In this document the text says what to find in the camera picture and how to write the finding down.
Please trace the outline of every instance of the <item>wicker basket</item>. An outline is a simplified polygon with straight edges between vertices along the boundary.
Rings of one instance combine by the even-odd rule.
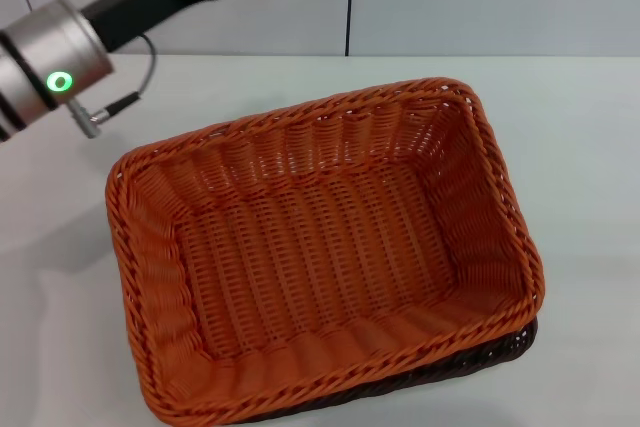
[[[450,79],[138,148],[106,195],[142,391],[173,425],[367,395],[520,331],[544,295],[480,101]]]

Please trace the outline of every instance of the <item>basket rim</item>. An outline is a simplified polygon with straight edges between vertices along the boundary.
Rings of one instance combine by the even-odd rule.
[[[127,222],[120,215],[121,210],[127,209],[126,199],[129,182],[154,163],[163,162],[196,149],[221,145],[274,128],[284,128],[292,123],[302,123],[319,117],[335,115],[358,115],[376,106],[411,100],[418,101],[418,99],[423,102],[425,99],[437,99],[438,102],[464,105],[465,108],[461,110],[464,112],[465,122],[476,134],[472,136],[474,148],[482,153],[482,167],[485,177],[491,181],[491,193],[502,214],[501,218],[505,230],[511,236],[512,245],[518,250],[520,260],[518,268],[526,294],[508,311],[494,314],[466,329],[434,337],[424,343],[425,345],[387,354],[387,357],[390,358],[371,357],[366,363],[356,366],[366,370],[366,366],[369,364],[390,363],[389,367],[378,369],[377,375],[354,375],[354,372],[346,372],[354,370],[351,367],[343,369],[344,373],[351,377],[351,380],[336,382],[334,379],[331,383],[331,379],[325,379],[325,383],[329,381],[329,384],[340,385],[340,388],[344,389],[362,382],[376,381],[391,373],[399,373],[426,365],[455,351],[496,339],[534,319],[544,297],[541,261],[520,213],[515,193],[509,182],[506,164],[495,141],[493,131],[486,120],[482,104],[466,84],[448,78],[396,82],[336,94],[264,114],[243,117],[233,122],[215,124],[134,149],[116,162],[107,180],[107,213],[120,269],[129,343],[136,361],[144,398],[158,417],[163,420],[187,424],[193,424],[195,419],[203,422],[229,422],[236,417],[247,417],[248,413],[256,415],[273,410],[270,404],[281,400],[280,396],[287,393],[290,403],[296,404],[323,395],[324,391],[316,392],[317,388],[309,388],[309,386],[313,387],[317,384],[319,380],[306,379],[304,382],[300,382],[301,385],[270,389],[261,394],[251,395],[246,399],[233,399],[232,402],[226,402],[226,404],[234,405],[235,409],[224,407],[224,404],[216,406],[213,401],[176,402],[163,392],[162,383],[154,368],[154,365],[157,365],[156,354],[153,349],[148,348],[149,339],[145,316],[139,305],[136,306],[136,299],[140,297],[140,290],[135,279],[137,259],[128,244]],[[426,350],[427,353],[421,354],[419,361],[411,363],[411,356],[415,356],[421,350]],[[391,362],[392,358],[396,359],[395,363]],[[324,390],[326,391],[324,393],[331,392],[331,389]]]

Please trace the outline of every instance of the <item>white table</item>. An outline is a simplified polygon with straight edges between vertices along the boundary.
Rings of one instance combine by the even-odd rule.
[[[83,96],[136,88],[148,59]],[[471,377],[270,425],[640,425],[640,59],[166,56],[88,141],[65,109],[0,147],[0,425],[159,425],[127,344],[103,192],[133,147],[335,92],[424,76],[483,99],[545,263],[539,336]]]

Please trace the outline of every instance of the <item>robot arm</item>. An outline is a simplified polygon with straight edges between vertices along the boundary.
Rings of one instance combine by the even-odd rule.
[[[78,11],[55,0],[0,31],[0,141],[67,104],[88,137],[137,100],[89,115],[75,97],[113,71],[107,55],[205,0],[97,0]]]

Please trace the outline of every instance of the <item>green indicator light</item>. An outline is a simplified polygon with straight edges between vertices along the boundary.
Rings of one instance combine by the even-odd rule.
[[[66,72],[54,72],[47,79],[47,87],[52,92],[65,92],[73,85],[73,77]]]

